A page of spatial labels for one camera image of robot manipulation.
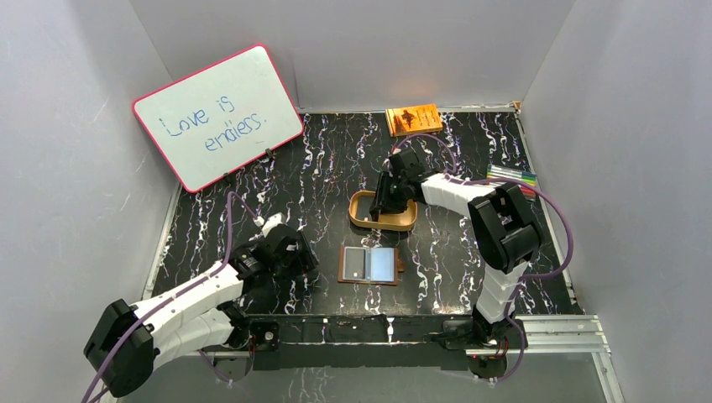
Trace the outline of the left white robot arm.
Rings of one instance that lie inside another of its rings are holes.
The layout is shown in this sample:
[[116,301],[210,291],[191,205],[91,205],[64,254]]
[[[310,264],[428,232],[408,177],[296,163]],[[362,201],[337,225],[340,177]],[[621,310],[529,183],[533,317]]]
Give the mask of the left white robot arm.
[[261,232],[182,285],[133,304],[109,304],[83,349],[97,372],[91,386],[103,389],[88,391],[83,401],[129,395],[157,368],[204,348],[256,347],[259,334],[236,301],[265,282],[317,266],[303,231],[272,217]]

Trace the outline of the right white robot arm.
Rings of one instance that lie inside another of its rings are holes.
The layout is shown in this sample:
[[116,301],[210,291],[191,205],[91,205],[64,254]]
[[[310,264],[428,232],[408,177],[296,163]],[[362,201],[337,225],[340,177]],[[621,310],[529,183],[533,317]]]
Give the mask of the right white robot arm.
[[483,289],[469,334],[479,345],[495,347],[513,323],[515,288],[543,239],[520,186],[466,181],[432,170],[412,150],[393,154],[388,161],[378,179],[370,216],[378,221],[403,213],[409,202],[420,202],[469,217],[484,261]]

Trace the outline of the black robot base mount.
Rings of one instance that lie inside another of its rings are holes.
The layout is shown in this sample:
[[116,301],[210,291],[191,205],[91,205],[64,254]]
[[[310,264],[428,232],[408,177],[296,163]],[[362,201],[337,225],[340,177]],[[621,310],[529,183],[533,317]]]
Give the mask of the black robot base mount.
[[528,346],[521,320],[481,343],[473,314],[366,316],[248,315],[226,342],[206,347],[221,362],[247,359],[252,370],[305,367],[440,367],[489,380],[505,375]]

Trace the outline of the gold oval tin tray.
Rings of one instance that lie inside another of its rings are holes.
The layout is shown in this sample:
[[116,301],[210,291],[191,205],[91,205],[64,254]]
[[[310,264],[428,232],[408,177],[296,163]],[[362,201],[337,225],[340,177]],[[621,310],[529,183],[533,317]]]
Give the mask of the gold oval tin tray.
[[404,212],[380,214],[377,219],[374,219],[369,212],[369,207],[374,197],[375,192],[367,190],[357,191],[351,196],[348,217],[354,226],[394,232],[408,232],[415,227],[418,207],[414,201],[407,202]]

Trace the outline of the brown leather card holder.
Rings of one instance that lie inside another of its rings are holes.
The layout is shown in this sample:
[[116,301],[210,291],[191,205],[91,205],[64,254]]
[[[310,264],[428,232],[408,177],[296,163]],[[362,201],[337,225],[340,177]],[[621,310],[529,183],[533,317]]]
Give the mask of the brown leather card holder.
[[405,270],[399,250],[386,247],[342,246],[338,282],[367,285],[397,285]]

